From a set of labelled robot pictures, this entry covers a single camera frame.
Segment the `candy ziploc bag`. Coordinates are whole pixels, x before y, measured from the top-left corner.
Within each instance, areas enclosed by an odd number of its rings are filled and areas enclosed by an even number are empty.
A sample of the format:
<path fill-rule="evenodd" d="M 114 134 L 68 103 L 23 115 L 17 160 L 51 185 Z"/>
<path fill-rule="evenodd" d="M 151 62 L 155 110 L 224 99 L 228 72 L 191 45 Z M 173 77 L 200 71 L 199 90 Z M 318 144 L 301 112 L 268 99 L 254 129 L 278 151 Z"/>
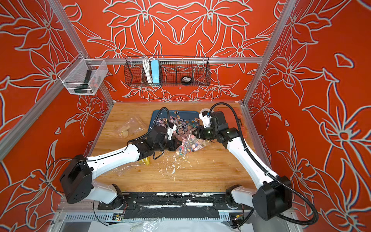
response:
<path fill-rule="evenodd" d="M 175 151 L 176 155 L 186 155 L 191 152 L 196 152 L 211 144 L 208 140 L 196 138 L 191 132 L 192 131 L 189 130 L 176 136 L 176 138 L 182 142 L 180 147 Z"/>
<path fill-rule="evenodd" d="M 129 170 L 132 170 L 132 169 L 140 167 L 140 166 L 149 166 L 150 163 L 151 163 L 150 158 L 144 158 L 140 161 L 131 162 L 131 163 L 127 163 L 127 164 L 124 164 L 122 166 L 119 166 L 119 167 L 113 169 L 112 173 L 116 174 L 117 176 L 122 176 L 123 174 L 125 174 Z"/>
<path fill-rule="evenodd" d="M 132 116 L 129 120 L 119 124 L 116 134 L 120 138 L 135 138 L 143 134 L 145 125 L 137 116 Z"/>

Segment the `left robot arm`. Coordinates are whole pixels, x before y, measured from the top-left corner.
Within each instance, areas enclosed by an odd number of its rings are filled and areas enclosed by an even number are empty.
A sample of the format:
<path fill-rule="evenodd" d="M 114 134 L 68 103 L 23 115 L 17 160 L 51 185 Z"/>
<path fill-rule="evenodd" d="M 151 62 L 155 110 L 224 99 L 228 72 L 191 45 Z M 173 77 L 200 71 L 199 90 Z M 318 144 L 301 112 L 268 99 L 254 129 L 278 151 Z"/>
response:
<path fill-rule="evenodd" d="M 116 184 L 104 185 L 95 179 L 122 165 L 153 156 L 157 151 L 176 151 L 182 144 L 174 135 L 176 126 L 154 126 L 141 138 L 136 138 L 126 147 L 99 156 L 85 158 L 75 156 L 60 177 L 66 200 L 75 204 L 93 200 L 105 209 L 118 209 L 125 203 L 122 191 Z"/>

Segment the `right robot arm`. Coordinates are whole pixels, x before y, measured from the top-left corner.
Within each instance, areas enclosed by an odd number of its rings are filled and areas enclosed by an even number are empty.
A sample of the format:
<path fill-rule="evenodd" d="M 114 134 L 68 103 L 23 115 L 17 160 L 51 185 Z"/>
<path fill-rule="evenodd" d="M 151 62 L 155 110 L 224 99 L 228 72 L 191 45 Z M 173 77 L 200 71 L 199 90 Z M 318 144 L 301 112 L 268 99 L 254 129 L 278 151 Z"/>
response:
<path fill-rule="evenodd" d="M 216 140 L 233 154 L 248 172 L 255 188 L 235 185 L 226 190 L 229 207 L 238 204 L 249 206 L 265 221 L 268 221 L 291 208 L 291 192 L 275 182 L 269 175 L 277 174 L 271 170 L 246 144 L 237 128 L 230 128 L 223 112 L 200 114 L 202 125 L 192 134 L 202 140 Z"/>

